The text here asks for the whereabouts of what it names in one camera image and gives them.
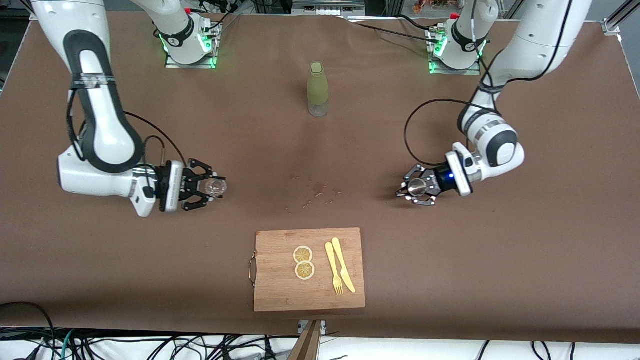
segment cutting board handle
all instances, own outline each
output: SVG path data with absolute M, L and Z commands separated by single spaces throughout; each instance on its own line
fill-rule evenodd
M 258 254 L 257 250 L 253 251 L 253 256 L 251 257 L 251 259 L 249 259 L 249 282 L 251 283 L 251 286 L 255 289 L 255 280 L 253 280 L 253 277 L 251 277 L 252 274 L 252 270 L 253 270 L 253 264 L 255 264 L 255 273 L 258 274 L 258 262 L 255 260 L 255 256 Z

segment white floor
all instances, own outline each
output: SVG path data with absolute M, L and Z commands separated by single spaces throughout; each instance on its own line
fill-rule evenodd
M 262 336 L 244 336 L 237 343 Z M 205 337 L 208 345 L 215 345 L 219 336 Z M 272 340 L 274 352 L 283 352 L 293 348 L 295 339 Z M 346 356 L 345 360 L 374 359 L 411 359 L 411 360 L 476 360 L 483 341 L 462 340 L 399 340 L 399 339 L 361 339 L 361 338 L 323 338 L 319 360 L 334 360 Z M 105 360 L 146 359 L 160 342 L 115 343 L 103 341 L 92 345 L 92 350 Z M 570 360 L 569 343 L 547 343 L 552 360 Z M 28 341 L 0 341 L 0 360 L 24 359 L 37 345 Z M 546 354 L 538 347 L 543 358 Z M 173 352 L 168 345 L 158 355 L 157 360 L 168 360 Z M 204 355 L 202 347 L 193 346 Z M 258 348 L 236 350 L 231 353 L 233 359 L 246 359 L 251 355 L 263 354 Z M 50 360 L 50 350 L 41 350 L 37 360 Z M 640 345 L 578 343 L 575 360 L 640 360 Z M 182 351 L 175 360 L 200 360 L 194 351 Z M 492 341 L 484 353 L 483 360 L 537 360 L 526 341 Z

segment bottle cap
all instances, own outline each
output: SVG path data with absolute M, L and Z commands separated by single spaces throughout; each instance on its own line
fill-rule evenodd
M 324 73 L 324 67 L 322 63 L 311 63 L 311 74 L 315 77 L 322 76 Z

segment lemon slice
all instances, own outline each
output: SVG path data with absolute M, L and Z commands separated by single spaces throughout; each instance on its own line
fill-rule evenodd
M 300 280 L 309 280 L 316 273 L 316 267 L 311 261 L 300 261 L 296 265 L 296 276 Z
M 311 261 L 311 259 L 313 258 L 314 252 L 312 252 L 311 249 L 306 246 L 299 246 L 293 252 L 293 260 L 295 260 L 297 263 L 299 263 L 300 261 Z

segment black cable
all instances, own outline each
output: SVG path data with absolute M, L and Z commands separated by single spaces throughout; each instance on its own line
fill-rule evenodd
M 35 14 L 31 4 L 27 4 L 27 2 L 25 0 L 20 0 L 20 2 L 24 5 L 25 8 L 27 8 L 27 10 L 29 10 L 30 13 Z
M 273 1 L 271 4 L 259 4 L 259 3 L 256 3 L 256 2 L 255 2 L 255 0 L 251 0 L 251 2 L 252 2 L 253 4 L 256 4 L 257 6 L 264 6 L 265 8 L 270 8 L 270 7 L 272 7 L 273 5 L 276 5 L 276 4 L 277 4 L 277 1 Z
M 271 348 L 271 340 L 269 340 L 269 336 L 264 336 L 264 359 L 275 359 L 276 354 L 273 352 Z
M 156 139 L 160 142 L 160 144 L 162 145 L 162 150 L 166 150 L 166 147 L 164 146 L 164 141 L 162 140 L 162 138 L 160 138 L 160 136 L 156 136 L 156 135 L 149 135 L 145 138 L 145 141 L 143 142 L 145 149 L 147 148 L 147 142 L 151 139 Z
M 174 341 L 173 341 L 173 344 L 175 345 L 175 349 L 173 350 L 173 353 L 171 354 L 171 359 L 175 359 L 175 357 L 180 353 L 180 351 L 182 351 L 182 349 L 183 349 L 183 348 L 189 347 L 189 344 L 190 344 L 190 343 L 192 343 L 192 342 L 194 342 L 194 341 L 196 341 L 198 338 L 201 338 L 201 336 L 196 336 L 195 338 L 193 338 L 193 339 L 191 339 L 191 340 L 187 341 L 186 343 L 181 344 L 181 345 L 179 345 L 179 346 L 177 346 L 177 345 L 175 344 L 175 342 L 176 342 L 177 340 L 183 340 L 183 339 L 176 339 L 176 340 L 174 340 Z
M 429 163 L 427 161 L 422 161 L 422 160 L 418 159 L 418 157 L 413 153 L 413 151 L 411 151 L 411 148 L 409 147 L 409 141 L 407 140 L 406 131 L 409 128 L 409 123 L 411 122 L 411 119 L 413 118 L 415 113 L 417 113 L 423 107 L 425 107 L 425 106 L 427 106 L 429 104 L 433 104 L 434 102 L 455 102 L 456 104 L 463 104 L 463 105 L 473 106 L 475 108 L 479 108 L 481 110 L 488 111 L 490 113 L 494 113 L 494 114 L 496 114 L 498 116 L 502 116 L 497 110 L 485 108 L 483 106 L 472 104 L 471 102 L 468 102 L 468 101 L 462 101 L 462 100 L 456 100 L 456 99 L 433 99 L 433 100 L 429 100 L 427 102 L 422 103 L 420 106 L 418 106 L 411 113 L 411 115 L 409 115 L 409 118 L 406 119 L 406 123 L 404 124 L 404 145 L 406 146 L 407 151 L 409 152 L 411 157 L 414 158 L 415 161 L 418 161 L 420 164 L 427 165 L 427 166 L 430 166 L 430 167 L 439 167 L 440 165 L 444 165 L 447 162 L 445 161 L 445 162 L 442 162 L 442 163 Z
M 436 25 L 438 25 L 438 23 L 435 23 L 435 24 L 433 24 L 433 25 L 429 25 L 429 26 L 422 26 L 422 25 L 418 24 L 417 22 L 413 21 L 413 19 L 412 19 L 412 18 L 410 18 L 409 16 L 406 16 L 406 15 L 404 15 L 404 14 L 396 15 L 395 17 L 397 17 L 398 19 L 404 19 L 404 20 L 407 20 L 408 22 L 410 22 L 410 23 L 411 23 L 411 25 L 415 26 L 416 28 L 422 29 L 422 30 L 429 30 L 429 28 L 430 28 L 431 26 L 436 26 Z
M 125 111 L 124 113 L 128 116 L 133 116 L 134 118 L 146 123 L 147 125 L 153 127 L 158 133 L 161 133 L 162 136 L 164 136 L 171 143 L 171 145 L 176 150 L 176 152 L 178 152 L 178 155 L 180 156 L 180 159 L 182 160 L 182 163 L 184 164 L 184 166 L 185 167 L 187 166 L 187 161 L 184 159 L 182 152 L 180 151 L 180 149 L 178 149 L 178 146 L 175 144 L 175 142 L 173 142 L 173 140 L 171 140 L 171 138 L 166 133 L 164 133 L 164 131 L 162 131 L 159 127 L 154 125 L 151 121 L 144 119 L 143 117 L 137 116 L 136 114 L 130 113 L 128 111 Z
M 53 329 L 53 322 L 51 321 L 51 317 L 49 317 L 49 314 L 47 314 L 45 309 L 43 309 L 42 306 L 34 302 L 28 302 L 28 301 L 5 302 L 4 304 L 0 304 L 0 309 L 2 309 L 3 307 L 10 307 L 15 305 L 27 305 L 27 306 L 35 307 L 36 309 L 38 309 L 39 312 L 41 312 L 44 315 L 44 317 L 47 319 L 47 324 L 49 325 L 49 329 L 51 330 L 51 339 L 53 340 L 54 346 L 55 346 L 56 334 Z M 55 356 L 56 356 L 56 352 L 55 351 L 51 352 L 51 360 L 54 360 Z
M 234 11 L 235 11 L 235 10 L 230 10 L 229 12 L 227 12 L 227 13 L 222 17 L 222 19 L 220 19 L 220 21 L 217 21 L 217 22 L 216 22 L 213 26 L 211 26 L 210 28 L 205 28 L 205 29 L 204 29 L 204 31 L 206 32 L 206 31 L 210 31 L 210 30 L 212 30 L 212 29 L 217 28 L 220 24 L 222 24 L 222 22 L 227 18 L 227 16 L 229 16 L 229 15 L 233 14 L 233 13 L 234 13 Z
M 71 113 L 72 108 L 74 107 L 74 99 L 76 98 L 76 89 L 71 89 L 71 95 L 69 96 L 69 101 L 67 103 L 67 134 L 69 136 L 69 141 L 71 142 L 71 146 L 74 148 L 76 152 L 76 156 L 80 161 L 84 161 L 85 158 L 80 155 L 80 150 L 78 147 L 78 137 L 76 135 L 76 131 L 74 130 L 74 117 Z
M 84 345 L 86 347 L 87 352 L 89 353 L 89 357 L 91 358 L 91 360 L 94 360 L 94 356 L 97 357 L 100 360 L 105 360 L 102 356 L 96 354 L 93 352 L 93 350 L 91 349 L 91 345 L 89 345 L 89 339 L 88 338 L 84 338 Z
M 203 358 L 202 358 L 202 354 L 201 354 L 198 350 L 196 350 L 196 349 L 194 349 L 194 348 L 190 348 L 190 347 L 188 347 L 188 346 L 186 347 L 186 349 L 187 349 L 187 350 L 191 350 L 191 351 L 196 352 L 196 354 L 198 354 L 198 355 L 200 356 L 200 360 L 203 360 Z
M 414 39 L 417 39 L 417 40 L 431 42 L 431 43 L 434 43 L 434 44 L 438 43 L 438 41 L 436 39 L 432 39 L 432 38 L 416 37 L 415 35 L 409 35 L 409 34 L 405 34 L 405 33 L 399 33 L 397 31 L 391 31 L 391 30 L 387 30 L 387 29 L 376 28 L 375 26 L 365 25 L 365 24 L 361 24 L 359 22 L 354 22 L 354 24 L 356 24 L 358 26 L 362 26 L 363 28 L 373 29 L 373 30 L 383 31 L 385 33 L 398 35 L 399 37 L 414 38 Z
M 112 341 L 114 343 L 137 343 L 137 342 L 157 342 L 157 341 L 165 341 L 171 338 L 149 338 L 149 339 L 137 339 L 137 340 L 124 340 L 124 339 L 97 339 L 92 340 L 89 345 L 94 345 L 97 343 L 102 343 L 103 341 Z
M 512 16 L 515 16 L 519 11 L 520 11 L 520 7 L 522 7 L 522 4 L 524 4 L 525 2 L 522 1 L 518 4 L 518 7 L 516 8 L 516 10 L 513 12 Z
M 535 76 L 533 78 L 530 79 L 523 79 L 523 78 L 518 78 L 518 79 L 511 79 L 509 81 L 507 81 L 507 84 L 512 82 L 512 81 L 536 81 L 539 78 L 542 78 L 548 71 L 549 69 L 551 69 L 551 65 L 554 63 L 554 60 L 556 59 L 556 55 L 558 54 L 558 50 L 560 49 L 560 44 L 562 43 L 562 37 L 564 34 L 564 28 L 566 27 L 566 23 L 567 20 L 569 19 L 569 13 L 571 12 L 571 5 L 573 4 L 573 0 L 569 0 L 569 3 L 566 6 L 566 12 L 564 13 L 564 19 L 562 21 L 562 26 L 560 27 L 560 34 L 558 35 L 558 41 L 556 42 L 556 48 L 554 49 L 554 53 L 551 56 L 551 60 L 549 60 L 549 64 L 547 64 L 547 68 L 540 73 L 540 75 Z
M 224 354 L 216 355 L 216 353 L 218 353 L 219 351 L 221 353 L 223 353 L 227 349 L 227 347 L 229 345 L 231 345 L 235 340 L 238 340 L 239 338 L 240 338 L 239 336 L 227 336 L 227 335 L 225 335 L 225 337 L 222 339 L 222 342 L 219 343 L 218 345 L 216 345 L 216 347 L 213 349 L 211 354 L 209 354 L 209 357 L 206 360 L 222 358 L 224 356 Z
M 544 341 L 541 341 L 541 343 L 542 343 L 542 346 L 545 348 L 545 351 L 547 352 L 547 359 L 546 360 L 552 360 L 551 359 L 551 353 L 549 352 L 549 348 L 547 347 L 547 344 Z M 536 342 L 535 341 L 531 342 L 531 350 L 533 350 L 533 353 L 536 354 L 536 356 L 538 357 L 539 360 L 545 360 L 545 359 L 542 358 L 542 356 L 540 356 L 540 354 L 536 350 Z
M 52 346 L 49 344 L 49 342 L 48 342 L 48 341 L 44 341 L 44 344 L 43 344 L 43 343 L 41 343 L 41 342 L 35 341 L 35 340 L 31 340 L 31 339 L 25 339 L 25 341 L 28 341 L 28 342 L 30 342 L 30 343 L 34 343 L 34 344 L 40 345 L 40 346 L 42 346 L 42 347 L 44 347 L 44 348 L 48 348 L 49 350 L 51 350 L 51 351 L 53 352 L 53 355 L 52 355 L 52 356 L 53 356 L 53 358 L 55 358 L 55 355 L 57 355 L 58 357 L 62 358 L 62 355 L 58 352 L 58 349 L 59 349 L 60 347 L 52 347 Z
M 482 360 L 482 357 L 484 356 L 484 351 L 486 350 L 486 347 L 489 345 L 489 341 L 487 340 L 484 342 L 484 344 L 482 345 L 482 348 L 480 349 L 480 354 L 478 354 L 478 357 L 476 360 Z
M 173 339 L 177 339 L 177 338 L 178 338 L 177 336 L 172 336 L 171 338 L 168 338 L 167 340 L 165 340 L 162 344 L 158 345 L 156 349 L 149 355 L 147 360 L 154 360 L 158 356 L 158 354 L 160 354 L 162 349 L 164 349 L 164 347 L 167 346 L 167 344 L 173 341 Z
M 475 21 L 475 17 L 476 17 L 476 5 L 477 5 L 477 0 L 474 0 L 474 5 L 473 5 L 473 7 L 471 9 L 471 21 L 472 22 Z M 476 37 L 476 27 L 475 27 L 475 25 L 471 28 L 471 31 L 472 31 L 473 37 L 475 39 L 475 37 Z M 473 45 L 474 45 L 474 50 L 476 51 L 476 54 L 478 56 L 478 62 L 482 65 L 485 74 L 489 78 L 490 85 L 491 85 L 491 87 L 493 87 L 494 86 L 493 85 L 493 77 L 491 76 L 491 72 L 489 72 L 489 67 L 486 66 L 486 63 L 484 62 L 484 58 L 482 57 L 482 54 L 480 54 L 480 48 L 478 48 L 478 45 L 476 44 L 475 41 L 473 42 Z M 493 108 L 497 110 L 498 107 L 495 104 L 495 94 L 489 94 L 489 95 L 491 96 L 491 102 L 493 103 Z
M 269 338 L 269 340 L 273 340 L 273 339 L 292 339 L 292 338 L 299 338 L 299 336 L 286 336 L 286 335 L 283 335 L 283 336 L 269 336 L 268 338 Z M 251 343 L 255 343 L 257 341 L 263 341 L 263 340 L 264 340 L 264 338 L 258 338 L 258 339 L 254 339 L 254 340 L 250 340 L 250 341 L 244 342 L 244 343 L 239 344 L 239 345 L 235 345 L 233 347 L 228 346 L 229 349 L 227 351 L 223 351 L 218 357 L 214 357 L 211 360 L 220 360 L 225 355 L 228 355 L 233 350 L 237 350 L 239 348 L 245 348 L 247 345 L 249 345 Z

